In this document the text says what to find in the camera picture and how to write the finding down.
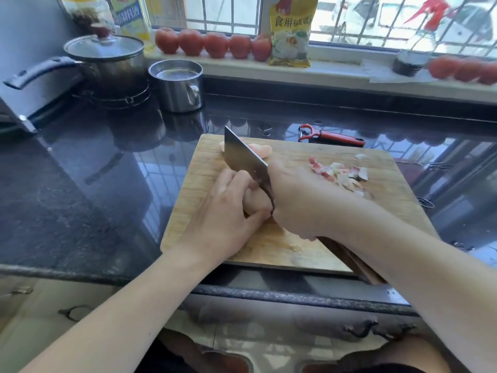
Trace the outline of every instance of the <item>knife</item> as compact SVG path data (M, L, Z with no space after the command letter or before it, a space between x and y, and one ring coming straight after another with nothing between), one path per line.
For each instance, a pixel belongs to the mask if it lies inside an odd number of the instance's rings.
M231 129L224 127L224 161L231 170L246 170L259 187L269 196L274 209L274 194L271 179L264 162ZM370 284L384 284L386 281L344 245L327 237L317 237L325 247L344 262L359 278Z

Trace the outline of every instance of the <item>wooden cutting board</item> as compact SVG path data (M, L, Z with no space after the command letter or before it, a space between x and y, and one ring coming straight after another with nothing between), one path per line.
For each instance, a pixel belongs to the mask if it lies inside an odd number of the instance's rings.
M172 246L183 234L192 214L221 170L227 167L219 150L219 143L223 140L224 136L221 135L201 136L160 244L162 251ZM308 158L315 156L325 165L341 162L346 166L367 167L369 181L363 184L372 200L408 224L438 238L432 223L387 152L266 139L244 138L244 141L247 144L271 145L273 154L291 166L307 165ZM366 157L359 160L355 157L358 153ZM302 240L280 228L272 218L227 263L352 274L321 242Z

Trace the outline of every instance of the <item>lid knob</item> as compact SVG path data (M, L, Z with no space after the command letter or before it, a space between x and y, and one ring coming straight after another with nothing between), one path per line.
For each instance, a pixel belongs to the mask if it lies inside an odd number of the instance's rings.
M92 23L91 30L99 39L107 39L110 37L110 30L103 23Z

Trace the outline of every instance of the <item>yellow plastic bag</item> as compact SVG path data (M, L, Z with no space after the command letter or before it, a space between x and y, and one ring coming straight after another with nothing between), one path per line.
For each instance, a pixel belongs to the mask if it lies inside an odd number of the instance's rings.
M307 68L311 22L318 0L280 0L271 5L271 41L269 65Z

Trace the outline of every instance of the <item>tomato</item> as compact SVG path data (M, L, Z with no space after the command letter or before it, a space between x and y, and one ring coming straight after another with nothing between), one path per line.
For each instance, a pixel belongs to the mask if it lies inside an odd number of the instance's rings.
M222 59L228 52L228 39L223 33L205 34L205 50L213 59Z
M454 78L457 81L469 82L480 77L483 63L479 60L466 59L463 64L457 69Z
M478 82L485 85L497 83L497 62L483 64Z
M204 37L193 29L183 29L178 34L179 46L186 56L198 56L204 49Z
M174 55L179 47L176 31L169 27L161 27L156 32L156 45L165 54Z
M428 71L434 78L444 79L452 77L463 64L461 59L444 55L428 63Z
M246 59L252 50L252 39L248 35L233 34L230 38L230 51L235 59Z
M273 45L267 35L258 35L252 42L253 58L258 62L265 62L271 56Z

